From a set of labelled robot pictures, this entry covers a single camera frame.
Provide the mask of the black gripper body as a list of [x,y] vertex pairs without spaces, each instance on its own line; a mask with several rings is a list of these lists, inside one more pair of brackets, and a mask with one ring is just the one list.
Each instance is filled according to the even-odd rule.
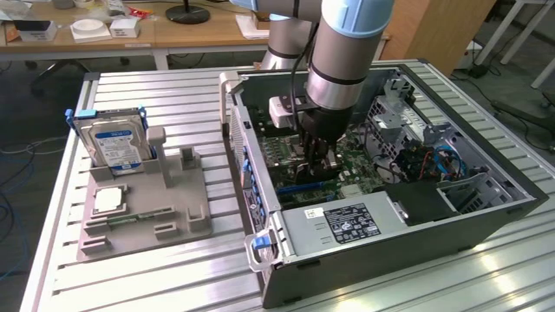
[[337,150],[337,142],[343,136],[354,107],[331,110],[322,107],[302,111],[302,135],[305,153],[327,153]]

